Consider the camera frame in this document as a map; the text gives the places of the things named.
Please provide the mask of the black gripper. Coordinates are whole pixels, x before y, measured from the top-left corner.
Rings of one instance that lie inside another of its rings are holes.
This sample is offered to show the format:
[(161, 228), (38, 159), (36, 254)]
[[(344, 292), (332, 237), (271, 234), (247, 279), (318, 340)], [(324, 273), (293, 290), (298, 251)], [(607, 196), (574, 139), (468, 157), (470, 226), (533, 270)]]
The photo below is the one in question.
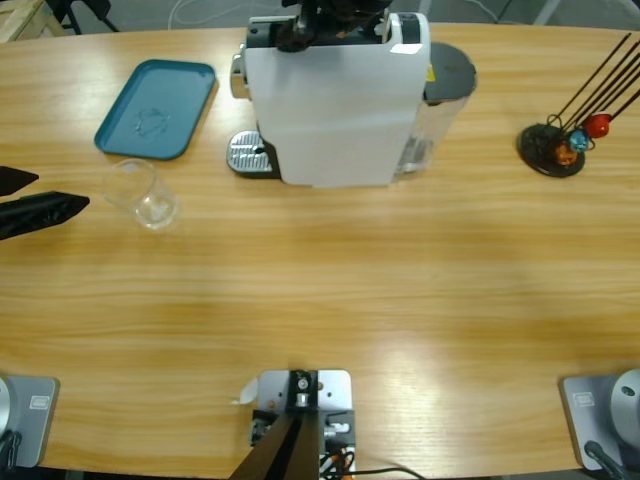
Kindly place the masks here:
[[(322, 24), (323, 43), (357, 43), (361, 39), (360, 24), (371, 17), (371, 2), (362, 0), (299, 1), (301, 11), (315, 24)], [(306, 50), (313, 42), (313, 29), (292, 19), (276, 31), (276, 48), (295, 53)]]

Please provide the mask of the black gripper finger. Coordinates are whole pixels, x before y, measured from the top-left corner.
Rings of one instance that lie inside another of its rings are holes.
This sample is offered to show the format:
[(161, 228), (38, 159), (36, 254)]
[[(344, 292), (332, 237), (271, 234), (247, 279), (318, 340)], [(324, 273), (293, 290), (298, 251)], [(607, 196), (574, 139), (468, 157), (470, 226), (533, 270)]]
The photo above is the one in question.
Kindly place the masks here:
[(16, 193), (39, 179), (39, 175), (29, 171), (0, 167), (0, 196), (5, 197)]
[(90, 198), (50, 191), (1, 204), (1, 239), (65, 223), (90, 204)]

